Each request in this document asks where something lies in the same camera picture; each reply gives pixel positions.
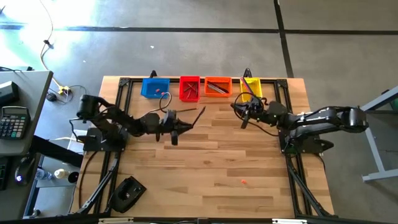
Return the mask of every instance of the concrete floor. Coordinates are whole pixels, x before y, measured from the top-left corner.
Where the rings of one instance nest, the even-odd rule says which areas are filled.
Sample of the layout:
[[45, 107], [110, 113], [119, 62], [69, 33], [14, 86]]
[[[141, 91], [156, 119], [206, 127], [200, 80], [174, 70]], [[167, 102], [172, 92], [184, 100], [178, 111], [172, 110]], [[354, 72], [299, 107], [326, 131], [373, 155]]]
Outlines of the concrete floor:
[[[39, 52], [49, 33], [48, 18], [38, 1], [19, 1], [24, 4], [12, 1], [7, 5], [0, 24], [26, 22], [29, 26], [0, 30], [1, 64], [40, 70]], [[277, 29], [272, 0], [43, 2], [55, 27]], [[279, 2], [286, 29], [398, 30], [398, 2], [394, 0]], [[103, 75], [148, 75], [153, 69], [159, 75], [236, 77], [250, 67], [257, 77], [287, 77], [279, 34], [56, 31], [52, 42], [54, 49], [46, 53], [45, 63], [56, 79], [64, 85], [83, 85], [92, 95], [98, 94]], [[364, 105], [398, 84], [396, 35], [289, 34], [287, 43], [294, 75], [305, 79], [313, 110], [326, 105]], [[49, 139], [69, 136], [67, 118], [75, 116], [77, 98], [65, 106], [46, 102], [36, 134]], [[364, 134], [340, 132], [322, 138], [335, 143], [325, 152], [335, 213], [344, 218], [398, 222], [398, 178], [362, 182], [362, 175], [377, 171]], [[397, 154], [389, 151], [386, 157]], [[390, 161], [391, 167], [396, 161]], [[65, 189], [58, 194], [65, 193], [61, 197], [65, 203], [58, 209], [42, 199], [37, 207], [48, 215], [67, 213], [65, 204], [71, 192]], [[53, 193], [44, 192], [40, 197], [48, 195]]]

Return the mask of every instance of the wooden table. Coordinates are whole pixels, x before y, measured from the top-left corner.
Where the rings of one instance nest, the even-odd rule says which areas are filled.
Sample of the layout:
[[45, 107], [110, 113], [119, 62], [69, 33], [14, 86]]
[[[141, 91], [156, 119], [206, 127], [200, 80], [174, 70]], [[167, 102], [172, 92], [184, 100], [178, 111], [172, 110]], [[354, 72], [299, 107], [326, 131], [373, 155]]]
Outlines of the wooden table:
[[[104, 77], [100, 96], [116, 101], [120, 77]], [[310, 111], [304, 80], [288, 79], [294, 113]], [[171, 145], [170, 135], [159, 142], [154, 135], [130, 137], [119, 165], [118, 186], [134, 176], [147, 187], [139, 201], [126, 213], [112, 211], [113, 217], [211, 217], [211, 218], [292, 218], [294, 217], [289, 180], [279, 140], [254, 126], [240, 129], [241, 121], [234, 115], [230, 103], [240, 93], [233, 84], [229, 98], [209, 98], [201, 84], [198, 103], [183, 103], [178, 98], [178, 83], [170, 84], [173, 100], [170, 109], [182, 110], [206, 106], [196, 126], [179, 137], [178, 146]], [[159, 107], [159, 100], [149, 100], [140, 94], [141, 84], [133, 86], [129, 114], [139, 118]], [[272, 85], [262, 84], [263, 96], [275, 100]], [[193, 122], [199, 110], [177, 114]], [[269, 132], [276, 128], [260, 124]], [[84, 158], [82, 167], [88, 157]], [[99, 182], [104, 153], [99, 152], [90, 162], [82, 186], [82, 203]], [[333, 213], [323, 164], [314, 155], [303, 154], [307, 185], [324, 209]], [[78, 191], [71, 212], [78, 210]], [[298, 191], [300, 207], [303, 197]], [[108, 188], [104, 191], [101, 211], [106, 205]]]

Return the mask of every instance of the colored bin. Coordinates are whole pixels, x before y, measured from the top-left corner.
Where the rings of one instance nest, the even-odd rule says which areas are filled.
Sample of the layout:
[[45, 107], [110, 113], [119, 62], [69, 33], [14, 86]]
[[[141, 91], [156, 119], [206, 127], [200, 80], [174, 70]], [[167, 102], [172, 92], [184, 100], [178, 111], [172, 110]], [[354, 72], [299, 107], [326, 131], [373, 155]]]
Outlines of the colored bin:
[[200, 77], [180, 77], [180, 100], [182, 102], [197, 102], [200, 99]]
[[[214, 85], [226, 90], [226, 93], [219, 93], [211, 89], [208, 84]], [[205, 95], [210, 97], [229, 97], [232, 95], [232, 79], [231, 77], [206, 77], [205, 78]]]
[[169, 78], [144, 78], [142, 80], [141, 95], [150, 99], [159, 99], [162, 93], [168, 92]]
[[[260, 78], [244, 78], [246, 82], [248, 83], [250, 89], [253, 91], [253, 93], [262, 98], [262, 90], [261, 90], [261, 81]], [[243, 92], [249, 92], [249, 90], [246, 89], [246, 87], [243, 85], [242, 80], [240, 80], [241, 83], [241, 93]], [[251, 99], [251, 95], [249, 94], [243, 94], [242, 95], [242, 102], [249, 101]]]

